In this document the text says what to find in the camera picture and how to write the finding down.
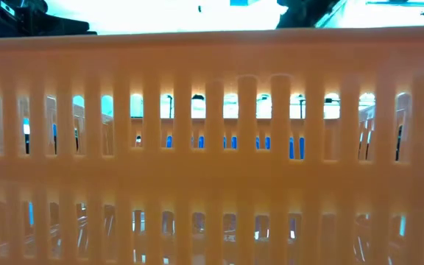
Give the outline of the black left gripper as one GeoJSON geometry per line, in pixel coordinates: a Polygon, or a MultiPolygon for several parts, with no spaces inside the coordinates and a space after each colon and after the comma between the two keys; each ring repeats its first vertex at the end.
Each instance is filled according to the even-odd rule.
{"type": "MultiPolygon", "coordinates": [[[[0,38],[24,35],[24,16],[48,11],[46,0],[0,0],[0,38]]],[[[86,21],[56,18],[50,35],[97,35],[86,21]]]]}

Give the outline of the orange slotted plastic basket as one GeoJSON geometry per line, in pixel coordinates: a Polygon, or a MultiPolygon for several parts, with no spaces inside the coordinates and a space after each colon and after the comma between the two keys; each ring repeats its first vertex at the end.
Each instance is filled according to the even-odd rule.
{"type": "Polygon", "coordinates": [[[0,265],[169,264],[424,265],[424,26],[1,38],[0,265]]]}

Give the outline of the blue slotted plastic basket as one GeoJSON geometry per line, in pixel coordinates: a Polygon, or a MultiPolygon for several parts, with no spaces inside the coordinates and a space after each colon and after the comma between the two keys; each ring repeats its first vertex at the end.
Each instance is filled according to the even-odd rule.
{"type": "MultiPolygon", "coordinates": [[[[167,135],[163,143],[163,147],[172,148],[173,137],[167,135]]],[[[191,138],[192,147],[196,149],[205,148],[205,136],[200,135],[191,138]]],[[[236,135],[224,136],[222,139],[222,146],[224,149],[238,149],[238,137],[236,135]]],[[[256,136],[255,137],[255,148],[256,149],[270,149],[271,138],[269,136],[256,136]]],[[[305,139],[304,137],[289,139],[289,158],[302,160],[305,157],[305,139]]]]}

